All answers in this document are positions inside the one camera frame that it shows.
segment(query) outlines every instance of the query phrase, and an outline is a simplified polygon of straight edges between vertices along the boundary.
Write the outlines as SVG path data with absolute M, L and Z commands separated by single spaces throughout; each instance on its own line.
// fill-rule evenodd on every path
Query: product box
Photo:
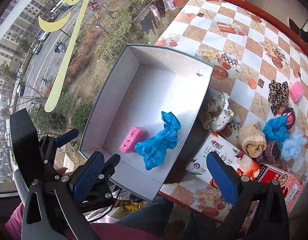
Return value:
M 99 92 L 80 153 L 87 159 L 100 151 L 105 161 L 119 154 L 111 181 L 153 200 L 192 129 L 212 72 L 211 64 L 170 47 L 127 44 Z M 163 130 L 162 111 L 172 112 L 181 123 L 178 144 L 167 150 L 162 165 L 147 171 L 142 156 L 123 154 L 119 147 L 133 126 L 146 130 L 146 139 Z
M 278 180 L 283 191 L 287 211 L 291 211 L 303 190 L 301 184 L 292 174 L 269 164 L 262 163 L 261 172 L 256 180 L 259 182 L 270 182 L 272 179 Z
M 216 151 L 222 160 L 232 166 L 240 176 L 246 175 L 254 181 L 261 171 L 254 160 L 212 131 L 186 169 L 213 187 L 217 188 L 217 185 L 206 166 L 206 155 L 213 151 Z

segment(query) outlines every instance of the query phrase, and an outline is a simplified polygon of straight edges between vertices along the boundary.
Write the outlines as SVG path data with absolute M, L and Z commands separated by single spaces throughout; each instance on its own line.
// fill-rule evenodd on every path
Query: road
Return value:
M 82 2 L 83 0 L 80 0 L 76 5 L 74 5 L 70 9 L 72 11 L 71 17 L 68 20 L 68 22 L 64 25 L 64 27 L 62 27 L 62 30 L 68 33 L 69 35 L 71 35 L 73 31 L 74 23 L 78 16 Z M 95 11 L 92 11 L 89 8 L 87 8 L 83 22 L 85 23 L 88 22 L 93 14 L 95 14 Z M 43 44 L 43 47 L 40 53 L 38 55 L 33 56 L 30 65 L 28 66 L 28 69 L 23 78 L 23 81 L 26 85 L 23 97 L 27 98 L 35 97 L 36 92 L 30 87 L 33 87 L 39 91 L 44 91 L 44 89 L 46 89 L 46 85 L 44 82 L 43 83 L 41 82 L 41 78 L 45 78 L 51 81 L 54 80 L 58 68 L 60 67 L 60 64 L 64 57 L 64 52 L 61 53 L 54 52 L 54 46 L 60 40 L 67 45 L 70 40 L 70 37 L 62 33 L 60 30 L 58 30 L 52 32 L 47 38 L 47 40 L 41 43 Z M 15 84 L 13 95 L 16 95 L 17 86 L 18 82 Z M 19 98 L 17 102 L 16 111 L 22 108 L 28 108 L 30 105 L 31 102 L 29 102 L 29 99 Z

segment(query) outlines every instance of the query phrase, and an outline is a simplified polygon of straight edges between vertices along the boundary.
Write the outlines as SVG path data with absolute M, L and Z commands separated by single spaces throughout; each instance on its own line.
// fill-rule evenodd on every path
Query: table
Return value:
M 296 104 L 290 100 L 290 106 L 296 114 L 296 126 L 308 137 L 308 45 L 273 16 L 240 0 L 189 0 L 156 45 L 171 46 L 214 65 L 206 100 L 219 92 L 230 95 L 235 125 L 229 124 L 232 135 L 226 139 L 235 146 L 240 126 L 259 121 L 264 128 L 274 118 L 268 102 L 271 80 L 287 81 L 289 87 L 296 81 L 301 83 L 304 95 Z M 223 64 L 228 60 L 238 66 L 226 73 Z M 218 190 L 185 171 L 187 161 L 180 157 L 159 194 L 222 222 L 231 205 L 224 202 Z M 308 149 L 302 149 L 299 159 L 278 165 L 306 185 Z M 252 203 L 246 224 L 256 205 Z

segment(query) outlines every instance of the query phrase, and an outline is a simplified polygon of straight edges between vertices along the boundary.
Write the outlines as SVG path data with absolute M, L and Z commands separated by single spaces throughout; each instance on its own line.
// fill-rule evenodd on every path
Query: pink sponge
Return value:
M 125 140 L 119 147 L 119 150 L 123 153 L 132 153 L 135 152 L 134 147 L 135 145 L 143 141 L 145 139 L 145 136 L 147 134 L 147 131 L 144 130 L 141 127 L 133 126 L 128 135 L 126 136 Z
M 291 88 L 289 89 L 289 93 L 290 93 L 291 99 L 292 99 L 292 101 L 293 101 L 294 103 L 298 102 L 298 101 L 301 99 L 301 97 L 302 97 L 304 91 L 303 91 L 303 89 L 302 89 L 301 84 L 300 84 L 299 81 L 295 82 L 295 83 L 291 86 Z

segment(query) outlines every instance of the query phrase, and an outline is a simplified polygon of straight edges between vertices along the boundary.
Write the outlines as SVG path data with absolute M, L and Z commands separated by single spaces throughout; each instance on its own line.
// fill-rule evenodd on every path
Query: white box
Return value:
M 153 200 L 191 130 L 212 71 L 212 65 L 168 47 L 127 44 L 96 99 L 79 151 L 85 158 L 100 151 L 105 160 L 121 155 L 111 180 Z M 161 166 L 147 171 L 138 153 L 123 154 L 118 148 L 132 126 L 143 127 L 148 138 L 163 130 L 161 111 L 180 121 L 179 141 Z

